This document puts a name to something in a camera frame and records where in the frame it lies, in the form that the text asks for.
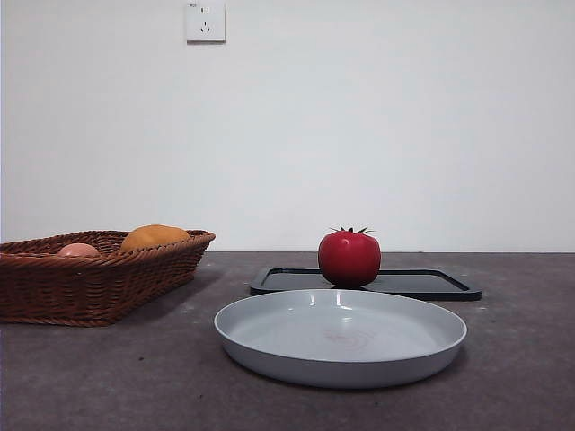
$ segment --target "brown wicker basket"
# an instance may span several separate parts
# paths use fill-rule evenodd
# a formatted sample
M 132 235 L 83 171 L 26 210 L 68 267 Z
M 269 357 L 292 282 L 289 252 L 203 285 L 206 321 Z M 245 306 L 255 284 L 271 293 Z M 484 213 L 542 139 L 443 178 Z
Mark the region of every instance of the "brown wicker basket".
M 0 321 L 107 326 L 159 295 L 193 279 L 209 243 L 206 231 L 190 239 L 119 252 L 128 232 L 90 231 L 0 244 Z M 100 257 L 56 256 L 85 242 Z

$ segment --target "table surface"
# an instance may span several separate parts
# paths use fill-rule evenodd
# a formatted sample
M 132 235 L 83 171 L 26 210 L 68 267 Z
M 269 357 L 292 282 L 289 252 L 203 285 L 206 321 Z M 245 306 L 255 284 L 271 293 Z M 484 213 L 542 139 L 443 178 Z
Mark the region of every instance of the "table surface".
M 317 268 L 312 252 L 207 252 L 196 279 L 107 328 L 0 324 L 2 429 L 575 429 L 575 254 L 389 253 L 481 288 L 441 302 L 469 332 L 418 383 L 337 391 L 237 365 L 213 326 L 267 267 Z

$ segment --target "white plate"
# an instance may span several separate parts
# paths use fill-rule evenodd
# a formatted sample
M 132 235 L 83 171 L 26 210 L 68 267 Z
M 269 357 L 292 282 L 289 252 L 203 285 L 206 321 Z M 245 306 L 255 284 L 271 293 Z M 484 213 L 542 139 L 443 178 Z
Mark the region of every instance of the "white plate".
M 431 303 L 334 289 L 253 296 L 224 307 L 214 323 L 241 365 L 331 388 L 428 377 L 451 363 L 467 333 L 460 317 Z

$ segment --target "red tomato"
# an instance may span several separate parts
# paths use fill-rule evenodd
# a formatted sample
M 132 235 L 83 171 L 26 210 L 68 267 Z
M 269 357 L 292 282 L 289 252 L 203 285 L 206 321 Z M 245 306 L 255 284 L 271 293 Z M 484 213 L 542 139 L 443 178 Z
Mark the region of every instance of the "red tomato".
M 354 233 L 341 228 L 326 235 L 317 254 L 322 275 L 340 287 L 360 287 L 374 281 L 381 263 L 381 251 L 366 229 Z

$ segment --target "wall socket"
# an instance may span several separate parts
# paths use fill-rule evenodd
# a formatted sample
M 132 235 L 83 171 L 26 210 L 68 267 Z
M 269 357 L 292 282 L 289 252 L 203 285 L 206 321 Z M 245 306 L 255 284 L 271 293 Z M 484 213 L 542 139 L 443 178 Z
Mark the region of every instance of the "wall socket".
M 194 42 L 226 41 L 226 4 L 204 0 L 186 4 L 186 40 Z

